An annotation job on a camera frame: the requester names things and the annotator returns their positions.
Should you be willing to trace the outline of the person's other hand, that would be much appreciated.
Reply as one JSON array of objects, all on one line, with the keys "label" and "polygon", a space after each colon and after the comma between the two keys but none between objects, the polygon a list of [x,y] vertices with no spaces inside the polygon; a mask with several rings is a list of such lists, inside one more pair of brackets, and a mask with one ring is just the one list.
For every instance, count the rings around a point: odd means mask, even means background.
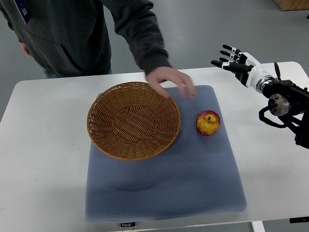
[{"label": "person's other hand", "polygon": [[19,43],[21,50],[29,57],[33,57],[33,55],[28,51],[26,46],[23,43]]}]

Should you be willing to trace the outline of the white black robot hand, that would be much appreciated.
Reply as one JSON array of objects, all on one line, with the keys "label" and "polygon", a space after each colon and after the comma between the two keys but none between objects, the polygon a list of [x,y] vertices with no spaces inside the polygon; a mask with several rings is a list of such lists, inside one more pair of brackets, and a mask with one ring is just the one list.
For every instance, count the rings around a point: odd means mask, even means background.
[{"label": "white black robot hand", "polygon": [[211,64],[232,72],[245,87],[252,87],[262,93],[263,88],[275,80],[271,74],[265,72],[263,65],[247,52],[224,44],[220,54],[223,56],[211,61]]}]

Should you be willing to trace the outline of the person's bare hand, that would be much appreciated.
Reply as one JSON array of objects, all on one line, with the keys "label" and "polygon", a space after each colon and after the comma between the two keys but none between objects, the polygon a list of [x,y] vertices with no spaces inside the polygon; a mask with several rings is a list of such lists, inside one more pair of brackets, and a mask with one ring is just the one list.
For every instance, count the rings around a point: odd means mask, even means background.
[{"label": "person's bare hand", "polygon": [[191,77],[172,67],[155,68],[146,75],[146,80],[150,87],[164,98],[169,98],[169,93],[160,85],[165,81],[176,84],[182,98],[192,99],[197,94]]}]

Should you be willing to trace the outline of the grey hoodie sleeve forearm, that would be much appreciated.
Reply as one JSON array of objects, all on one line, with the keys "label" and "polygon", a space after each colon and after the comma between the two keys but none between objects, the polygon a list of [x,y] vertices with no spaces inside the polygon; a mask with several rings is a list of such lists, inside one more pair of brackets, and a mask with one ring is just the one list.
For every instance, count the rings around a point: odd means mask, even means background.
[{"label": "grey hoodie sleeve forearm", "polygon": [[149,0],[103,0],[111,12],[115,33],[122,36],[137,66],[146,75],[158,67],[170,67],[153,3]]}]

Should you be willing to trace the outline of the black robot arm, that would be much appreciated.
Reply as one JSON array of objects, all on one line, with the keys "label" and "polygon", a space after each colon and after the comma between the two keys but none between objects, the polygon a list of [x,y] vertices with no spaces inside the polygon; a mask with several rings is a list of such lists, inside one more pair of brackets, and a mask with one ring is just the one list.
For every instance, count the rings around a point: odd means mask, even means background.
[{"label": "black robot arm", "polygon": [[259,90],[268,98],[267,106],[259,111],[259,119],[276,128],[289,128],[295,134],[295,144],[309,147],[309,92],[290,80],[281,80],[278,64],[274,63],[276,78],[264,77]]}]

